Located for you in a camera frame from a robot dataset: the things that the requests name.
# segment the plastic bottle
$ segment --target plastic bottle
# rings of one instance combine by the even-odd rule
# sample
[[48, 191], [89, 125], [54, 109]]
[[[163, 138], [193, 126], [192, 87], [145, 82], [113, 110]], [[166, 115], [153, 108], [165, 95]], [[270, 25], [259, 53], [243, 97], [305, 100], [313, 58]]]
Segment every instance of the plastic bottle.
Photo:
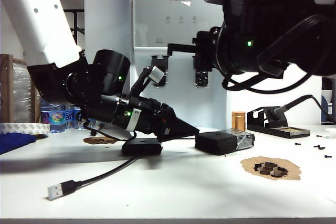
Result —
[[66, 128], [65, 106], [51, 104], [41, 99], [41, 123], [50, 124], [50, 133], [64, 132]]
[[[80, 108], [79, 107], [74, 107], [74, 119], [75, 119], [75, 121], [74, 121], [74, 128], [75, 129], [78, 129], [78, 130], [85, 130], [85, 128], [83, 127], [83, 123], [82, 122], [80, 122], [80, 121], [77, 121], [77, 114], [80, 112]], [[91, 119], [91, 118], [89, 118], [89, 121], [90, 121], [90, 123], [89, 123], [89, 127], [90, 128], [92, 128], [92, 127], [94, 127], [95, 126], [95, 124], [96, 124], [96, 121], [95, 121], [95, 119]]]
[[72, 129], [75, 125], [75, 117], [73, 114], [73, 105], [65, 106], [65, 120], [66, 120], [66, 129]]

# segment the metal rod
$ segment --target metal rod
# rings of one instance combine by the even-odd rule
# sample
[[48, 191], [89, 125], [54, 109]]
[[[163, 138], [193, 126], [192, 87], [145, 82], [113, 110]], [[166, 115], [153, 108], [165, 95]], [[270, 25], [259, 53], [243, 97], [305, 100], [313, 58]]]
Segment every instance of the metal rod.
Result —
[[75, 39], [75, 42], [77, 44], [77, 30], [78, 30], [78, 24], [77, 24], [77, 20], [78, 20], [78, 16], [77, 16], [77, 12], [74, 13], [74, 21], [73, 21], [73, 38]]
[[336, 77], [332, 79], [332, 118], [336, 119]]
[[77, 27], [77, 31], [79, 31], [81, 34], [85, 34], [85, 29], [84, 28]]
[[84, 9], [64, 9], [65, 13], [83, 13]]

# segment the robotic arm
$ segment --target robotic arm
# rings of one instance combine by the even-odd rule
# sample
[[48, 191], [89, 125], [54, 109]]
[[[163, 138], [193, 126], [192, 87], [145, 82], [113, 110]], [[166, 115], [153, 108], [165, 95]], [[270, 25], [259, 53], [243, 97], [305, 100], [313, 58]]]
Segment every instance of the robotic arm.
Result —
[[157, 67], [144, 69], [130, 94], [122, 94], [130, 61], [111, 51], [97, 52], [88, 64], [75, 44], [59, 0], [3, 0], [24, 48], [30, 76], [43, 99], [81, 107], [94, 118], [127, 131], [154, 133], [158, 141], [195, 135], [198, 129], [176, 117], [167, 104], [140, 96]]
[[[193, 52], [194, 68], [224, 76], [228, 90], [285, 92], [312, 74], [336, 73], [335, 0], [205, 0], [223, 6], [224, 22], [199, 31], [195, 45], [169, 44], [173, 51]], [[194, 135], [198, 130], [178, 119], [171, 107], [143, 98], [141, 91], [162, 72], [144, 69], [129, 95], [122, 94], [129, 60], [114, 51], [98, 51], [88, 64], [74, 42], [59, 0], [3, 0], [25, 51], [28, 71], [41, 96], [53, 103], [81, 107], [82, 116], [112, 123], [128, 131], [154, 133], [160, 142]], [[251, 86], [267, 78], [282, 78], [290, 63], [307, 75], [276, 91]], [[237, 83], [234, 74], [258, 75]]]
[[[199, 31], [194, 46], [169, 44], [173, 51], [193, 52], [194, 68], [224, 77], [223, 88], [247, 89], [272, 94], [286, 92], [313, 74], [336, 73], [335, 0], [204, 0], [222, 5], [224, 22], [210, 31]], [[280, 90], [256, 90], [251, 86], [267, 79], [281, 79], [290, 63], [307, 74], [297, 83]], [[238, 83], [234, 74], [258, 75]]]

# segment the copper cylinder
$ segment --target copper cylinder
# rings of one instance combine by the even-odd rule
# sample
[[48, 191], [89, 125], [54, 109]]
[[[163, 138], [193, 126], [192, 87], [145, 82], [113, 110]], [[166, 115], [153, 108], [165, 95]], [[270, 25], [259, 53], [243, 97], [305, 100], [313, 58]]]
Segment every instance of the copper cylinder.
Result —
[[232, 112], [232, 128], [240, 131], [245, 131], [245, 112]]

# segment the brown paper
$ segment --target brown paper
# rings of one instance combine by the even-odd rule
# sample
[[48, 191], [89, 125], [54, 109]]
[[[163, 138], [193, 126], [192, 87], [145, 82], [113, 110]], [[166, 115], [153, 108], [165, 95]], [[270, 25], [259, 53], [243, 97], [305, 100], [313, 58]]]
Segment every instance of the brown paper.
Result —
[[[272, 177], [270, 175], [260, 174], [258, 171], [255, 171], [254, 167], [256, 164], [261, 164], [265, 162], [275, 163], [280, 167], [285, 168], [288, 171], [288, 174], [284, 177]], [[278, 179], [286, 179], [286, 180], [300, 180], [300, 167], [293, 164], [291, 161], [281, 158], [271, 158], [271, 157], [251, 157], [248, 159], [244, 159], [240, 162], [245, 171], [251, 173], [253, 175], [261, 176], [264, 178], [278, 180]]]
[[105, 136], [94, 136], [84, 138], [83, 141], [88, 144], [114, 144], [117, 140], [113, 140]]

